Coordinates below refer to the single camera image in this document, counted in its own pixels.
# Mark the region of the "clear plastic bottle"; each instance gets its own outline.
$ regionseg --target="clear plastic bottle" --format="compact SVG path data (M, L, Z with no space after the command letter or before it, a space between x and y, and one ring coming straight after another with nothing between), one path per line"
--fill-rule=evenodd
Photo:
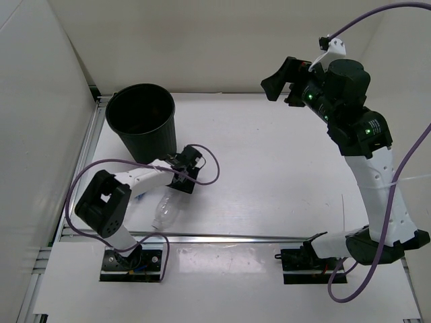
M152 226L158 231L170 227L180 213L182 192L168 188L163 198L156 207Z

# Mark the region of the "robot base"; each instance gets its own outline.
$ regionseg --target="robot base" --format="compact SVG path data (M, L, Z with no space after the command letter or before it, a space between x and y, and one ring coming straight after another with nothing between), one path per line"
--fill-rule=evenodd
M337 264L336 258L322 259L320 263L313 265L305 263L298 248L281 249L281 254L276 254L275 259L281 260L284 285L327 284ZM343 267L340 268L333 283L347 283Z
M162 266L162 250L142 250L141 259L143 266L137 268L136 272L129 271L117 262L113 250L105 249L102 268L100 269L100 281L159 282L160 268Z

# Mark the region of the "white wall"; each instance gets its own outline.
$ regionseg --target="white wall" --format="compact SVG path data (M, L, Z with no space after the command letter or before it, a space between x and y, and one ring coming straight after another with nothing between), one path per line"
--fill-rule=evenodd
M430 30L429 11L388 11L363 60L371 74L367 106L388 120L397 163L431 122ZM429 173L431 137L412 157L402 176ZM402 184L402 190L416 225L431 232L431 180ZM407 262L425 322L431 322L431 246L409 251Z
M287 56L389 0L49 0L103 94L140 82L174 92L261 92ZM346 32L360 58L381 16Z
M0 1L0 322L52 237L94 102L45 0Z

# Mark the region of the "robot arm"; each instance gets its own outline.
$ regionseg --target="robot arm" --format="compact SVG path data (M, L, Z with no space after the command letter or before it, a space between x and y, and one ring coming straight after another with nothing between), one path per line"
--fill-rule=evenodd
M290 106L308 106L328 126L328 135L352 169L368 215L369 226L351 232L317 234L303 243L297 268L321 265L326 258L352 257L371 264L376 254L393 177L392 138L385 118L364 106L370 76L356 61L343 59L344 43L332 39L314 63L288 57L279 71L261 83L268 100L276 101L290 83ZM389 230L379 264L400 259L405 250L430 241L410 219L397 188Z
M186 146L182 153L157 159L151 166L172 168L196 179L200 168L196 167L202 157L195 148ZM192 193L195 183L178 174L156 168L135 168L128 172L110 174L106 170L97 172L76 204L75 213L113 248L124 250L136 245L135 238L123 225L130 199L153 188L169 186ZM140 245L127 252L116 252L121 265L133 270L142 265Z

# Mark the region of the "black bin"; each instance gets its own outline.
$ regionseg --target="black bin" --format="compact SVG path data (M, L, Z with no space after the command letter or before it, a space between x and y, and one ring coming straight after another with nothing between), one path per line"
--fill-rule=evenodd
M176 153L175 103L155 84L136 84L114 95L106 107L106 121L138 163Z

